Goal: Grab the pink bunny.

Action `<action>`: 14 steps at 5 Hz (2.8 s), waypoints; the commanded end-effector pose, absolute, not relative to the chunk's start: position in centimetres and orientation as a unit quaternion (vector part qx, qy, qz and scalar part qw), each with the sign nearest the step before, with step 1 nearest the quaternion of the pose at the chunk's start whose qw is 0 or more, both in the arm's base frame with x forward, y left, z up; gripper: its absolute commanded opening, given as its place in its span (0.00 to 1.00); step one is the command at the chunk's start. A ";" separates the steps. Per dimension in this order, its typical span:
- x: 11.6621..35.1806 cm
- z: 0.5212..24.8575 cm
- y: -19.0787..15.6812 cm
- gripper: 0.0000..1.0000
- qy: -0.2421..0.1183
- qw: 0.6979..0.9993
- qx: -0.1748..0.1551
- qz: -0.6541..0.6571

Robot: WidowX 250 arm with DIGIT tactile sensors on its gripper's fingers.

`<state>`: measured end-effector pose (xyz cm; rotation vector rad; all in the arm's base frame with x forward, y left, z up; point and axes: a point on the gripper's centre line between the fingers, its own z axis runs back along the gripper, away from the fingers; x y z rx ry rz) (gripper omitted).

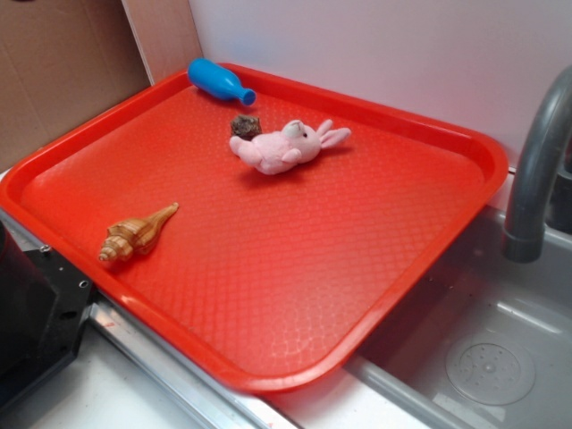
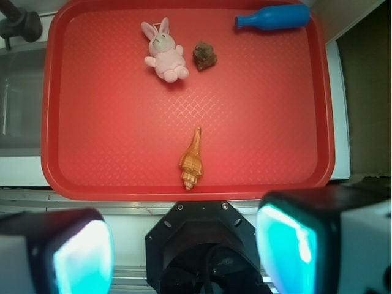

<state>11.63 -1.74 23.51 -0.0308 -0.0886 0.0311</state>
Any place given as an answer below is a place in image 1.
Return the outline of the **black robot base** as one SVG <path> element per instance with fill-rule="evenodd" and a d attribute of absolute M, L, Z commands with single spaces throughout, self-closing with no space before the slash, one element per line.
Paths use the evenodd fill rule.
<path fill-rule="evenodd" d="M 1 409 L 78 355 L 93 282 L 51 248 L 25 251 L 1 227 Z"/>

